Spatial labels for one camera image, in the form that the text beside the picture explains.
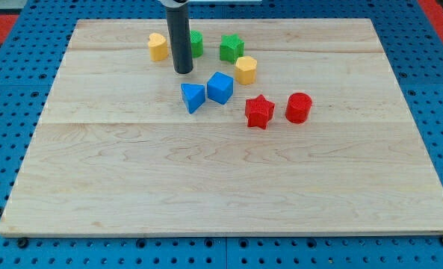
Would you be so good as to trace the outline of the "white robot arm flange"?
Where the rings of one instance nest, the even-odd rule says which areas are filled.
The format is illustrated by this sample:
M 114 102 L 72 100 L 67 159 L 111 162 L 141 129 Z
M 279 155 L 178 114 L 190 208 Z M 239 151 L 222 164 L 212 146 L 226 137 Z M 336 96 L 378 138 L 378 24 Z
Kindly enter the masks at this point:
M 188 3 L 188 0 L 159 0 L 163 6 L 168 8 L 179 8 Z

